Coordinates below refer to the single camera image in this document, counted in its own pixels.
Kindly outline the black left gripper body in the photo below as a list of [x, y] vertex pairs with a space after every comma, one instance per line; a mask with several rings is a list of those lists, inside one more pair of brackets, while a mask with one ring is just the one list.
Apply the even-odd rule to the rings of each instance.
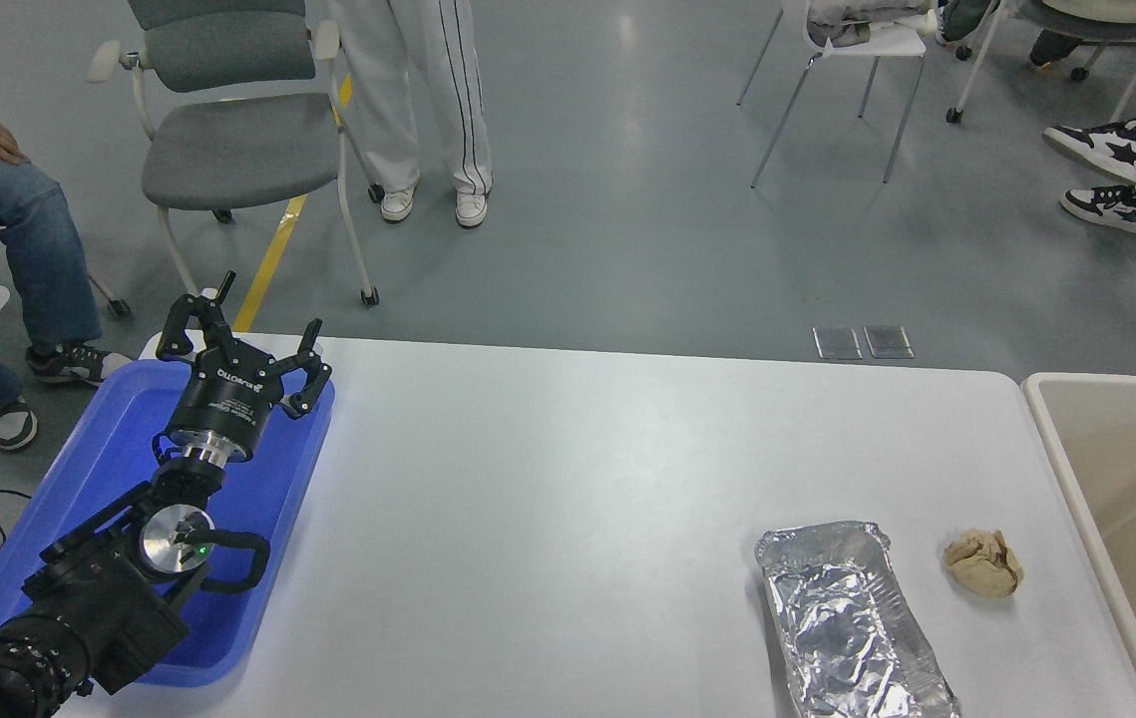
[[279, 377], [265, 374], [274, 356], [249, 344], [204, 347], [190, 367], [166, 437], [189, 445], [199, 433], [212, 433], [229, 442], [232, 459], [252, 459], [268, 414], [283, 396]]

